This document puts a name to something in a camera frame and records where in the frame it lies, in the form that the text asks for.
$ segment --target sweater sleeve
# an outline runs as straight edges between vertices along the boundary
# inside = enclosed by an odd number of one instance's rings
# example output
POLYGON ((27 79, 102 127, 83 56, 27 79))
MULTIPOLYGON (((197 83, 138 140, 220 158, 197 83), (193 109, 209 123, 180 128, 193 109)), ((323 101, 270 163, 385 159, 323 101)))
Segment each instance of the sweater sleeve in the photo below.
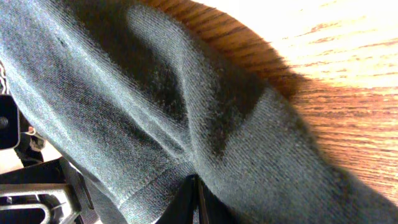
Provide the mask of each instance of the sweater sleeve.
POLYGON ((0 0, 0 60, 25 117, 128 223, 192 174, 242 223, 398 223, 265 80, 127 2, 0 0))

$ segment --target dark green fabric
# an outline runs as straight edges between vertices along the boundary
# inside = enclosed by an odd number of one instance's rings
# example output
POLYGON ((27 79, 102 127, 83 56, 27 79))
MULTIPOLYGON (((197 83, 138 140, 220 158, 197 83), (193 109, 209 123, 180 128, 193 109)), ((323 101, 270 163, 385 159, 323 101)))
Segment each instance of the dark green fabric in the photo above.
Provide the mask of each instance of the dark green fabric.
POLYGON ((198 174, 243 223, 398 223, 392 203, 322 160, 271 86, 161 12, 0 0, 0 59, 23 114, 115 218, 155 221, 198 174))

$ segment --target knit fabric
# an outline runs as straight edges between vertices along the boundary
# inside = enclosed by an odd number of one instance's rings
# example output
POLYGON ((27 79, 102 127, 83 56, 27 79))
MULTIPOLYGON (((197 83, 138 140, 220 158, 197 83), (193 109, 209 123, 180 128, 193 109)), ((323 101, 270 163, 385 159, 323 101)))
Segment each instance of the knit fabric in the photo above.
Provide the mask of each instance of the knit fabric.
POLYGON ((198 174, 242 223, 398 223, 266 81, 126 2, 0 0, 11 93, 106 197, 102 220, 152 223, 198 174))

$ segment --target wooden table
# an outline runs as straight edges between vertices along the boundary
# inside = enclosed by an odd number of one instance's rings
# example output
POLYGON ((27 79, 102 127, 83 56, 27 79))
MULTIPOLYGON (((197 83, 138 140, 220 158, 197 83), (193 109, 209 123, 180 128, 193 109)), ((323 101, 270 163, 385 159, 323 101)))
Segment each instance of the wooden table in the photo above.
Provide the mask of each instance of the wooden table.
POLYGON ((327 158, 398 205, 394 1, 199 1, 208 6, 144 2, 268 78, 312 127, 327 158))

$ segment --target wood grain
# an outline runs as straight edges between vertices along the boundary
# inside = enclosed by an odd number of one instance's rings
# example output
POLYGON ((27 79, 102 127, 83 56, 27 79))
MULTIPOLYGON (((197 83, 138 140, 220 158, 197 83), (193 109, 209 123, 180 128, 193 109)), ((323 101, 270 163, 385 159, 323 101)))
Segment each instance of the wood grain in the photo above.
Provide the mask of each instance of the wood grain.
POLYGON ((267 78, 302 114, 335 164, 398 205, 394 2, 199 1, 206 5, 144 2, 267 78))

